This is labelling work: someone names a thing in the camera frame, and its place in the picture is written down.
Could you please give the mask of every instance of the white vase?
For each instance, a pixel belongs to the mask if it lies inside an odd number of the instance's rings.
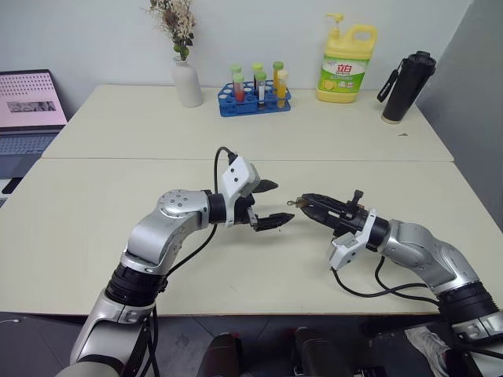
[[[173,80],[180,102],[187,108],[199,106],[203,103],[203,96],[196,70],[180,57],[175,57],[174,62]]]

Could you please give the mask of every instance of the blue test tube rack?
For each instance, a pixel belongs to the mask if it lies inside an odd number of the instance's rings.
[[[233,84],[225,84],[218,92],[218,104],[221,116],[238,116],[252,114],[266,114],[269,112],[287,112],[290,110],[288,100],[292,98],[290,91],[286,90],[285,98],[278,98],[271,80],[266,81],[264,104],[259,104],[259,99],[253,93],[253,81],[244,83],[244,101],[236,101]],[[285,101],[285,106],[279,108],[278,101]]]

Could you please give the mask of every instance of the yellow bottle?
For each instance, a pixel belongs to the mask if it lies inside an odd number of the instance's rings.
[[[325,47],[316,97],[327,102],[353,102],[372,56],[377,29],[372,25],[353,25],[341,37],[339,22],[344,15],[329,13],[327,16],[333,17],[336,27],[330,31]],[[368,33],[369,37],[366,40],[356,39],[357,33]]]

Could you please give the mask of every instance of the floor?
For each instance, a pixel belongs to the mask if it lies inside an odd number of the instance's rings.
[[[232,332],[242,339],[244,376],[289,376],[288,337],[292,329],[307,326],[331,339],[352,366],[382,365],[388,377],[403,376],[404,371],[411,377],[433,375],[403,331],[370,340],[360,332],[366,320],[350,316],[162,317],[157,360],[162,376],[195,376],[213,337]],[[79,330],[79,324],[0,313],[0,375],[56,375],[68,365]]]

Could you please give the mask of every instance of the laptop screen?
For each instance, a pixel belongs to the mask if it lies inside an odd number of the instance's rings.
[[[0,132],[61,129],[66,122],[49,70],[0,72]]]

